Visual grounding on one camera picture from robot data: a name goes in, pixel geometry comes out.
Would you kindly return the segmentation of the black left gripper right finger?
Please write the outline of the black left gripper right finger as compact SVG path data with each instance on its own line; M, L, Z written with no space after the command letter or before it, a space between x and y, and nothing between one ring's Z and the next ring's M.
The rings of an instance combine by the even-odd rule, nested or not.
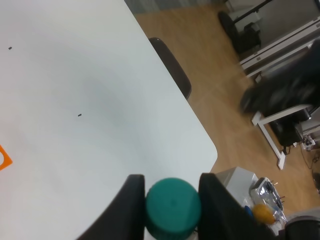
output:
M274 240L272 230L255 221L213 173L203 173L198 194L202 214L197 227L200 240Z

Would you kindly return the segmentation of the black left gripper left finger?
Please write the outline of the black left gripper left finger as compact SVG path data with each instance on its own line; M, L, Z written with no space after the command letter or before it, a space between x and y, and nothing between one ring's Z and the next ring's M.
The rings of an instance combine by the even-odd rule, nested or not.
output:
M142 240L145 232L145 177L131 174L80 240Z

